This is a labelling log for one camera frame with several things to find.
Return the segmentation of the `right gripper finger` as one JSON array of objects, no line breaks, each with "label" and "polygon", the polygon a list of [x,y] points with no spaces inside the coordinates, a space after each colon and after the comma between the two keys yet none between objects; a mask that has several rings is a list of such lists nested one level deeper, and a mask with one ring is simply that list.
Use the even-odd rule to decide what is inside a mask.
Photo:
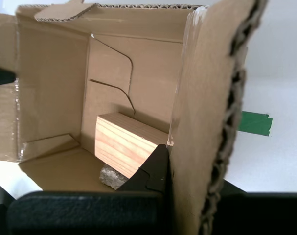
[{"label": "right gripper finger", "polygon": [[158,145],[115,192],[29,193],[7,212],[12,235],[169,235],[169,154]]},{"label": "right gripper finger", "polygon": [[297,193],[245,192],[225,181],[213,234],[297,235]]}]

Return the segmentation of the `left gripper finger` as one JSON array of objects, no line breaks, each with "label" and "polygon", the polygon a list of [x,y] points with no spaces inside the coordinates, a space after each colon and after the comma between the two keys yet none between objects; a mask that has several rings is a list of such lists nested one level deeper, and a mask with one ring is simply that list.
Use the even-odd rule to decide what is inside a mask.
[{"label": "left gripper finger", "polygon": [[15,80],[16,74],[14,72],[0,68],[0,85],[10,84]]}]

